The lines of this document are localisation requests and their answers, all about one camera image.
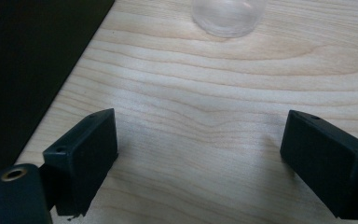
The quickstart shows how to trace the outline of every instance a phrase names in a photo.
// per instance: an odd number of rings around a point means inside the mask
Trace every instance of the black bracket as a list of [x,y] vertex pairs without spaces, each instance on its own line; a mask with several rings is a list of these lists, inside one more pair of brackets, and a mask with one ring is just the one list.
[[344,219],[358,219],[358,139],[310,114],[289,112],[283,159]]
[[91,114],[43,152],[45,164],[21,164],[0,172],[0,223],[51,223],[86,215],[117,158],[114,109]]

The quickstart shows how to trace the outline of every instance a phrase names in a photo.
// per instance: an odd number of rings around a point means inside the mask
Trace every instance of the clear glass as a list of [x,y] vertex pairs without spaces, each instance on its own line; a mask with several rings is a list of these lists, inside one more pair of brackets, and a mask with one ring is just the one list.
[[207,33],[238,37],[251,33],[267,0],[192,0],[194,21]]

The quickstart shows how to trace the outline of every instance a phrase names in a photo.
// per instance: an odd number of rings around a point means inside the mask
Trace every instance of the dark background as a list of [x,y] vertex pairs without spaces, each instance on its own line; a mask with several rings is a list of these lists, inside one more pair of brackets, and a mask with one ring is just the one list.
[[0,170],[12,165],[114,0],[0,0]]

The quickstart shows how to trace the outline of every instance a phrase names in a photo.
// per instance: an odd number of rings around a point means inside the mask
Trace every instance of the light wood surface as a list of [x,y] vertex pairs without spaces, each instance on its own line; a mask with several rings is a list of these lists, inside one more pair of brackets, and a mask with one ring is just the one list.
[[87,215],[55,223],[358,223],[279,153],[289,109],[358,137],[358,0],[269,0],[234,39],[190,5],[117,0],[89,43],[18,163],[110,107],[119,157]]

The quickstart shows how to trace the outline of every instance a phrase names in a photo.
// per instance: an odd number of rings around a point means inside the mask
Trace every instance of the wooden table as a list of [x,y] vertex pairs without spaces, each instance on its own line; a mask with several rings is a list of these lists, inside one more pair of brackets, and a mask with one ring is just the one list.
[[70,223],[358,223],[279,153],[289,109],[358,137],[358,0],[269,0],[234,39],[202,31],[190,0],[117,0],[18,163],[110,107],[119,157]]

